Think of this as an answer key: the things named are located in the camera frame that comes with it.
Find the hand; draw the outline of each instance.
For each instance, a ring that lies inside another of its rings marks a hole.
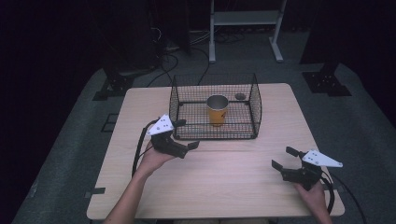
[[[294,184],[294,187],[318,223],[332,223],[327,211],[324,189],[320,181],[312,186],[311,190],[305,190],[301,184]]]
[[[143,159],[136,171],[142,175],[152,175],[154,171],[173,158],[174,156],[155,150],[151,142],[148,142],[148,145],[146,146],[146,153],[144,154]]]

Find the black mesh basket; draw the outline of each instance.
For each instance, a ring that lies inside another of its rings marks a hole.
[[[214,127],[208,117],[206,99],[221,94],[229,100],[225,122]],[[254,74],[175,76],[169,105],[172,121],[187,124],[174,129],[179,140],[253,139],[262,121],[262,99]]]

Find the orange cup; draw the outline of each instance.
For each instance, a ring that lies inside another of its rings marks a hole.
[[[224,124],[228,110],[228,99],[223,95],[211,95],[206,100],[209,122],[214,127]]]

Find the person's left hand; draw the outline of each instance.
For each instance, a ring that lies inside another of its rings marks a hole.
[[[174,156],[155,150],[151,141],[148,142],[146,150],[148,151],[144,154],[143,159],[136,170],[139,173],[141,172],[143,175],[151,175],[154,171],[163,166],[164,163],[174,158]]]

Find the table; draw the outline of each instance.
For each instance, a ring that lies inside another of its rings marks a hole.
[[[167,162],[148,179],[137,218],[310,216],[292,184],[272,168],[271,160],[297,169],[301,161],[287,154],[286,147],[301,151],[318,147],[291,87],[260,84],[259,88],[259,136],[201,141],[185,159]],[[125,190],[139,135],[150,121],[168,113],[170,91],[170,87],[127,91],[95,186],[106,190],[92,195],[88,218],[104,219]],[[332,216],[341,216],[345,207],[337,191],[335,196]]]
[[[277,46],[277,37],[285,14],[287,0],[282,0],[279,10],[267,11],[215,11],[215,0],[210,5],[210,40],[209,62],[216,62],[215,26],[217,25],[260,25],[274,24],[274,36],[269,37],[271,48],[278,63],[283,62],[282,54]]]

